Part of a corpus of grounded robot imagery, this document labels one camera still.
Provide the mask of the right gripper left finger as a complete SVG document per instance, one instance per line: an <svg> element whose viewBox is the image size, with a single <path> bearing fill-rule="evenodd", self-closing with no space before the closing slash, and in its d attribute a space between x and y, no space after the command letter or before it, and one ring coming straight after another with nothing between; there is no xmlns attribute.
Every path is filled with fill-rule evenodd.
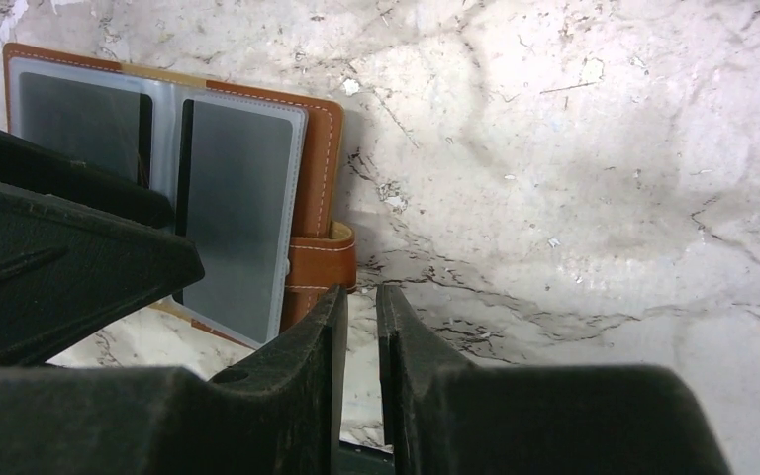
<svg viewBox="0 0 760 475"><path fill-rule="evenodd" d="M0 474L332 474L347 294L203 379L184 367L0 368Z"/></svg>

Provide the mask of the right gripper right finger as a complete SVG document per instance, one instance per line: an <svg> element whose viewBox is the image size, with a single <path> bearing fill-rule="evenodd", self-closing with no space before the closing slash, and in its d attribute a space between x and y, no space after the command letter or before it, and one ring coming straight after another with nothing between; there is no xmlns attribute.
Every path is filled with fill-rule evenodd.
<svg viewBox="0 0 760 475"><path fill-rule="evenodd" d="M689 387L653 365L473 363L396 286L376 293L386 441L399 474L726 474Z"/></svg>

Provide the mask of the brown leather card holder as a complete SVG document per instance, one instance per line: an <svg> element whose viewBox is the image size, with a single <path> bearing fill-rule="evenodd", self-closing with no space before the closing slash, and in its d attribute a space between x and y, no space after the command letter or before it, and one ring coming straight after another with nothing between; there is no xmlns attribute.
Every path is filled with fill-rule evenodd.
<svg viewBox="0 0 760 475"><path fill-rule="evenodd" d="M355 287L336 102L18 43L3 67L11 134L169 200L205 271L172 297L197 327L258 348Z"/></svg>

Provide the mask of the black credit card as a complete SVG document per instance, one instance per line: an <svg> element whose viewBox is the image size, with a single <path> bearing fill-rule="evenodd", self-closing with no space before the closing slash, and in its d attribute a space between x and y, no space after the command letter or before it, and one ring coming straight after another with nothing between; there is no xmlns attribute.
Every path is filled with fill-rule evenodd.
<svg viewBox="0 0 760 475"><path fill-rule="evenodd" d="M149 186L152 99L141 92L23 72L18 135Z"/></svg>

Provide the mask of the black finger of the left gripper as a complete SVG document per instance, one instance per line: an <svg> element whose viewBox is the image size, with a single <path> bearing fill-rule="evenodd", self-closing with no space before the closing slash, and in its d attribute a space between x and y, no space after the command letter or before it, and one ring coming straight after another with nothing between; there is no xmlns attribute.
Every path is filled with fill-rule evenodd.
<svg viewBox="0 0 760 475"><path fill-rule="evenodd" d="M36 366L202 279L166 197L0 130L0 366Z"/></svg>

